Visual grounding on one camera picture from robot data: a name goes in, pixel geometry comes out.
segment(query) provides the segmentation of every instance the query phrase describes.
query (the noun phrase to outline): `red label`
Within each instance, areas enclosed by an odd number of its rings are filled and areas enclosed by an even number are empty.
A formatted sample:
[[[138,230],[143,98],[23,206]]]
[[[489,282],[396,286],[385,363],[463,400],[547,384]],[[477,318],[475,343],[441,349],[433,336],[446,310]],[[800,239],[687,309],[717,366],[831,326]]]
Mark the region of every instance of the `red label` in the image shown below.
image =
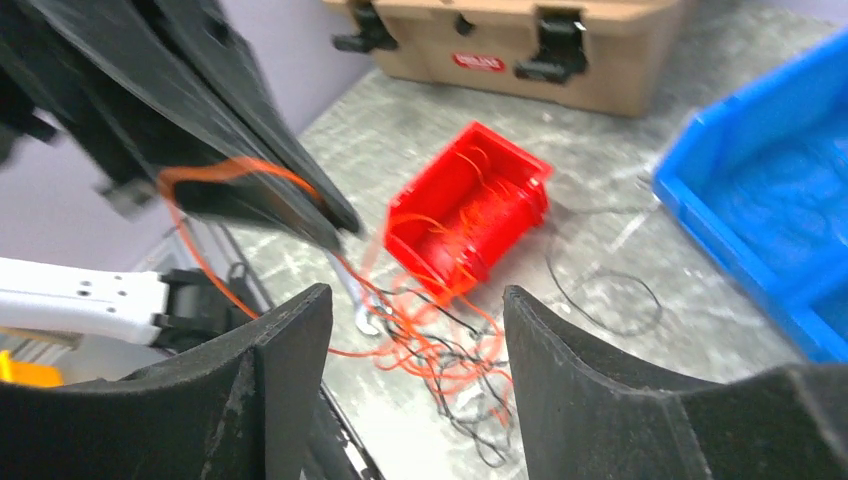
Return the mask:
[[[500,58],[473,53],[454,53],[453,61],[462,68],[483,70],[486,72],[502,72],[506,65]]]

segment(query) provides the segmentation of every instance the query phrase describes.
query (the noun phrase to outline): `black latch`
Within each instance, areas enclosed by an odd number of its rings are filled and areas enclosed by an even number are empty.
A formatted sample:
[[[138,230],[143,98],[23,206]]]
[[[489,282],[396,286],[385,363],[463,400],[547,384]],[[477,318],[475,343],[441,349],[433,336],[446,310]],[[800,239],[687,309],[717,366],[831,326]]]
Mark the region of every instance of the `black latch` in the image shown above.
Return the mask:
[[[467,37],[474,32],[475,25],[469,22],[468,19],[460,13],[456,16],[456,20],[453,22],[453,28],[456,30],[456,33],[463,37]]]
[[[588,67],[583,52],[583,24],[577,15],[546,15],[539,19],[539,51],[513,68],[521,79],[564,84]]]
[[[397,40],[392,38],[383,20],[371,3],[353,8],[353,18],[359,26],[356,35],[333,35],[333,47],[341,52],[371,53],[374,49],[397,50]]]

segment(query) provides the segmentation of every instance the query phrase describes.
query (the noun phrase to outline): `tan plastic case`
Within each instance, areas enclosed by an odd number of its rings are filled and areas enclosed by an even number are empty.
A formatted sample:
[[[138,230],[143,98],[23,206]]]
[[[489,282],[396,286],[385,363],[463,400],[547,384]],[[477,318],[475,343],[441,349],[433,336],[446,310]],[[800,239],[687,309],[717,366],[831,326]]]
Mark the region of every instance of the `tan plastic case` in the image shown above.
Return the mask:
[[[347,15],[362,0],[323,0]],[[373,50],[389,76],[556,102],[623,116],[650,105],[660,70],[696,0],[373,0],[393,51]],[[585,73],[565,84],[519,79],[513,66],[539,50],[543,12],[578,13]],[[468,36],[454,23],[474,25]]]

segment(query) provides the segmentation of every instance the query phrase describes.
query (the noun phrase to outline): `blue plastic bin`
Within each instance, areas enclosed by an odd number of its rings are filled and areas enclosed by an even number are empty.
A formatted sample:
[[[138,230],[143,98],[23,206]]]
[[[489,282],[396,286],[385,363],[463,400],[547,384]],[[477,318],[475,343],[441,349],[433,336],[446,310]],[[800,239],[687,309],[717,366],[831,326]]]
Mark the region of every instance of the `blue plastic bin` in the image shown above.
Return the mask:
[[[654,191],[812,361],[848,361],[848,30],[703,111]]]

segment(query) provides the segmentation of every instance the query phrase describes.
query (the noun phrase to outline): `yellow object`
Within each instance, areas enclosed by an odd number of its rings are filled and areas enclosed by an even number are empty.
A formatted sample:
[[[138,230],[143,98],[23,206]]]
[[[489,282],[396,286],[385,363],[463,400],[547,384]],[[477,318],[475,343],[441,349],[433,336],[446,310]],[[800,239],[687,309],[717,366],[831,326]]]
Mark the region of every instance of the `yellow object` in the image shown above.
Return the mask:
[[[30,387],[60,387],[62,372],[56,367],[16,362],[8,350],[0,351],[0,381]]]

